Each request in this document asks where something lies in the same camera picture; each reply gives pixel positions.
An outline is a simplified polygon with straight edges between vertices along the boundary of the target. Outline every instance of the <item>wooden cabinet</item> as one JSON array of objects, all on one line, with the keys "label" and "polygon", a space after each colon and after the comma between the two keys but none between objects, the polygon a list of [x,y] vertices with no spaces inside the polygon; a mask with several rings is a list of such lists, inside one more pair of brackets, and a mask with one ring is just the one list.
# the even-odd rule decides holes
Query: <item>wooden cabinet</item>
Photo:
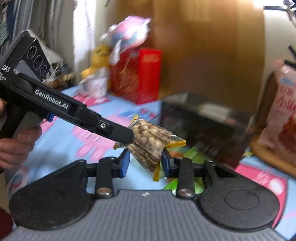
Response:
[{"label": "wooden cabinet", "polygon": [[112,0],[108,25],[151,17],[146,47],[163,50],[162,95],[191,90],[254,112],[264,68],[256,0]]}]

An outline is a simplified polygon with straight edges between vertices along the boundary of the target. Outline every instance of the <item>screw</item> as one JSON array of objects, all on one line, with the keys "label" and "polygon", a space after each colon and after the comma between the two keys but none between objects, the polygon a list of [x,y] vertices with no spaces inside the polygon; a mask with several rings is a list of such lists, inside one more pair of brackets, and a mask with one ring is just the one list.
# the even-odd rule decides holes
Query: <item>screw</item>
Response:
[{"label": "screw", "polygon": [[190,189],[182,188],[178,191],[178,194],[182,197],[190,197],[192,196],[193,192]]},{"label": "screw", "polygon": [[96,192],[102,196],[108,196],[112,193],[110,188],[99,188]]}]

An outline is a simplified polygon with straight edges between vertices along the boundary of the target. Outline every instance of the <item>camera module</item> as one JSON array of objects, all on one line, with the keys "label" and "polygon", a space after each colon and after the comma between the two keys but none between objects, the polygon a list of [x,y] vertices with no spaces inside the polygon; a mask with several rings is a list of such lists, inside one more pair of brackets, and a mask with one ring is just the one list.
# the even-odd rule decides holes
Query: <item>camera module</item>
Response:
[{"label": "camera module", "polygon": [[47,71],[47,66],[46,65],[42,66],[42,68],[40,69],[40,75],[45,75],[46,71]]},{"label": "camera module", "polygon": [[33,63],[33,68],[35,70],[38,70],[40,68],[40,66],[42,65],[42,62],[43,62],[43,57],[42,55],[38,55],[36,57],[36,59],[34,60],[34,63]]},{"label": "camera module", "polygon": [[36,46],[32,46],[32,47],[29,49],[29,51],[28,51],[27,58],[28,58],[28,59],[32,59],[32,58],[34,58],[35,55],[36,55],[36,53],[37,53],[37,47],[36,47]]}]

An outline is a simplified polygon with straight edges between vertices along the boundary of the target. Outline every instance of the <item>black box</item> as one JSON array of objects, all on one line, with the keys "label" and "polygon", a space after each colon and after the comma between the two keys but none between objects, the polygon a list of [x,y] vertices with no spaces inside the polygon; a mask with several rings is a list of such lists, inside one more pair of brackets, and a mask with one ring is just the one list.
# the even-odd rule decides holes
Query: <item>black box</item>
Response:
[{"label": "black box", "polygon": [[162,100],[159,125],[215,161],[235,168],[254,131],[254,116],[190,92]]}]

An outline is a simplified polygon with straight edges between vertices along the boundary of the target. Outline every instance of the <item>red box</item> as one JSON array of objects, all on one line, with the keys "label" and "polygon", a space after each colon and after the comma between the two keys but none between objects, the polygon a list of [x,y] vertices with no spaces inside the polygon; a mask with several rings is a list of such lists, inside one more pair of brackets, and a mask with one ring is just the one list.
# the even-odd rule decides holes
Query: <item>red box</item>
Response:
[{"label": "red box", "polygon": [[158,99],[161,51],[129,49],[111,67],[111,90],[136,104]]}]

